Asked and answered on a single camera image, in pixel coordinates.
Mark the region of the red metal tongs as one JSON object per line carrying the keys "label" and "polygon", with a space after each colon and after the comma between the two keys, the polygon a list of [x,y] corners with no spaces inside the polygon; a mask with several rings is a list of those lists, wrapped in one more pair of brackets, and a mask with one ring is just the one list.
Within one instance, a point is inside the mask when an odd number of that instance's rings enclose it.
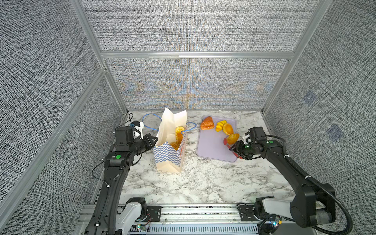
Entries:
{"label": "red metal tongs", "polygon": [[224,140],[223,140],[223,143],[224,143],[224,145],[225,146],[227,146],[227,148],[238,158],[238,159],[242,159],[242,157],[241,156],[239,156],[236,152],[234,152],[234,148],[233,148],[233,145],[234,144],[229,144],[229,142],[228,142],[228,140],[227,140],[227,138],[225,138]]}

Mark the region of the small ridged yellow bread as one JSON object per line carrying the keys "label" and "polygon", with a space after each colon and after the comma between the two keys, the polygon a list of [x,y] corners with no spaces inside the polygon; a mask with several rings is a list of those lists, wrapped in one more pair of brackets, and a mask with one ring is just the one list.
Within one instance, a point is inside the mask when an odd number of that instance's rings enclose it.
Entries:
{"label": "small ridged yellow bread", "polygon": [[216,132],[220,132],[223,130],[223,126],[227,123],[226,120],[221,120],[216,124],[215,130]]}

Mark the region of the brown glazed bread roll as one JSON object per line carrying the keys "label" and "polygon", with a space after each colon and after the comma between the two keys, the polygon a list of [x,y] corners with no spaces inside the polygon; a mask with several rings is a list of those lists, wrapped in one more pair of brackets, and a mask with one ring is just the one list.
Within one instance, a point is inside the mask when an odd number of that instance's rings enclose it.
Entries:
{"label": "brown glazed bread roll", "polygon": [[214,122],[211,116],[206,117],[200,124],[201,130],[214,129]]}

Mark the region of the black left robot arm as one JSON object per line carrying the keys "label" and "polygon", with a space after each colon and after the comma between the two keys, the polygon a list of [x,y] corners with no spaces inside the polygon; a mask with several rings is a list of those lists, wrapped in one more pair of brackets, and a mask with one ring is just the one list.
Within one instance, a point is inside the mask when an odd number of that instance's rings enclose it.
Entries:
{"label": "black left robot arm", "polygon": [[131,199],[121,215],[118,206],[134,157],[152,150],[157,141],[151,134],[138,140],[116,135],[114,147],[104,159],[103,185],[85,235],[125,235],[137,219],[146,217],[144,198]]}

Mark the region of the flaky pastry bread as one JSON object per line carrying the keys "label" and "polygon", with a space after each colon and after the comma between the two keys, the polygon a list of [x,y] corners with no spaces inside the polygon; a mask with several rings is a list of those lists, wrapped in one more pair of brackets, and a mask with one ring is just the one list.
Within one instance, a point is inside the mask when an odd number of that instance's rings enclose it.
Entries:
{"label": "flaky pastry bread", "polygon": [[172,142],[170,145],[177,151],[179,149],[180,144],[177,142]]}

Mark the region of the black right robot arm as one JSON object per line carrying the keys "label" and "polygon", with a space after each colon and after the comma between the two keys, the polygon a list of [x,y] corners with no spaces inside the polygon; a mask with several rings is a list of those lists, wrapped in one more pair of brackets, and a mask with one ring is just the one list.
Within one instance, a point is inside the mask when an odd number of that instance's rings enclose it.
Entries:
{"label": "black right robot arm", "polygon": [[336,203],[328,193],[308,181],[308,174],[301,167],[293,167],[283,153],[282,145],[277,141],[262,140],[255,144],[237,141],[230,147],[239,158],[251,160],[260,155],[270,162],[289,182],[295,192],[292,201],[274,197],[256,199],[255,215],[265,219],[268,214],[284,216],[295,221],[302,228],[335,222]]}

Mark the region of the checkered paper bag blue handles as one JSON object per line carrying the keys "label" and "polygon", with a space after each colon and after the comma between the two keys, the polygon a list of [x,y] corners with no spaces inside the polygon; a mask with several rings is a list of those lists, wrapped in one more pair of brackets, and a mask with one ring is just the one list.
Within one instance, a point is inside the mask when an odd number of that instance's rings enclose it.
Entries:
{"label": "checkered paper bag blue handles", "polygon": [[181,173],[186,154],[186,140],[188,133],[197,127],[194,122],[188,122],[187,111],[173,113],[166,108],[162,116],[153,114],[160,120],[159,128],[152,128],[146,125],[145,119],[151,114],[142,118],[144,127],[157,131],[158,141],[153,148],[154,160],[157,170],[169,173]]}

